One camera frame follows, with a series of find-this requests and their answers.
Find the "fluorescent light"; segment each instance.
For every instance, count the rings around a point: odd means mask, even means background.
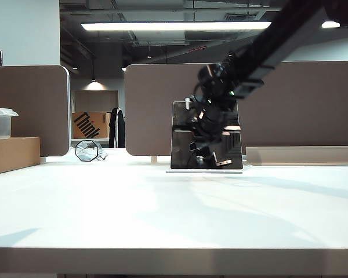
[[[325,21],[322,24],[322,28],[338,28],[340,27],[340,23],[337,23],[335,21]]]
[[[87,31],[181,31],[181,30],[262,30],[271,22],[125,22],[125,23],[82,23]]]

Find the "robotic arm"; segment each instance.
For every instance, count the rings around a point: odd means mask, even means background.
[[[240,132],[239,126],[227,125],[237,100],[263,86],[262,78],[328,18],[348,25],[348,0],[290,0],[251,45],[230,52],[224,63],[208,64],[199,71],[199,83],[186,98],[190,112],[186,125],[173,126],[174,131],[192,132],[190,151],[196,151],[197,168],[231,163],[218,162],[209,146],[219,142],[222,134]]]

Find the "plastic container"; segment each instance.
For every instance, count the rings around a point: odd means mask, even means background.
[[[0,139],[10,138],[13,116],[18,116],[18,114],[12,109],[0,108]]]

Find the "cubicle divider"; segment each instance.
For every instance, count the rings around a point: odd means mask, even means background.
[[[67,153],[70,141],[68,71],[59,65],[0,67],[0,107],[12,119],[12,137],[40,137],[41,156]]]
[[[126,149],[170,155],[172,104],[193,93],[205,64],[130,65],[125,72]],[[238,102],[247,146],[348,145],[348,61],[284,62]]]

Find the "think logo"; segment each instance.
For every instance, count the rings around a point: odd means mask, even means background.
[[[94,125],[89,121],[90,116],[88,113],[84,112],[80,117],[74,120],[77,127],[80,129],[86,138],[94,138],[99,135],[99,130],[94,127]]]

